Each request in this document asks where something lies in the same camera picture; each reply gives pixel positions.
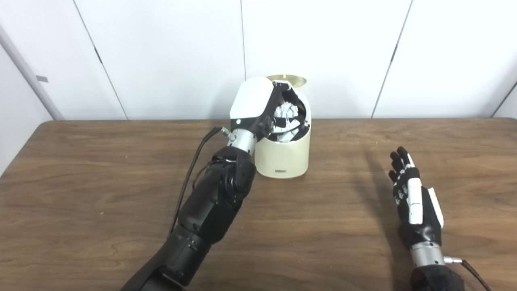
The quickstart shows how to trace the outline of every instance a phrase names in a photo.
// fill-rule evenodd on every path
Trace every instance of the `robotic hand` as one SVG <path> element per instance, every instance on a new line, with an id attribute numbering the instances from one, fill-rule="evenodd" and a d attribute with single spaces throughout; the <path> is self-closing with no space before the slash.
<path id="1" fill-rule="evenodd" d="M 214 128 L 203 139 L 181 189 L 167 240 L 121 291 L 184 290 L 210 247 L 224 237 L 237 215 L 255 176 L 251 159 L 255 145 L 273 131 L 273 114 L 280 99 L 293 94 L 288 82 L 267 78 L 253 78 L 241 85 L 230 110 L 231 131 Z M 178 212 L 201 147 L 219 131 L 228 137 L 227 146 L 213 155 Z"/>
<path id="2" fill-rule="evenodd" d="M 422 186 L 420 173 L 409 153 L 399 147 L 391 152 L 389 172 L 393 181 L 393 198 L 400 217 L 399 234 L 411 252 L 415 268 L 411 276 L 414 291 L 464 291 L 462 278 L 445 264 L 462 264 L 478 281 L 491 291 L 479 274 L 465 260 L 444 257 L 442 227 L 444 217 L 433 188 Z"/>

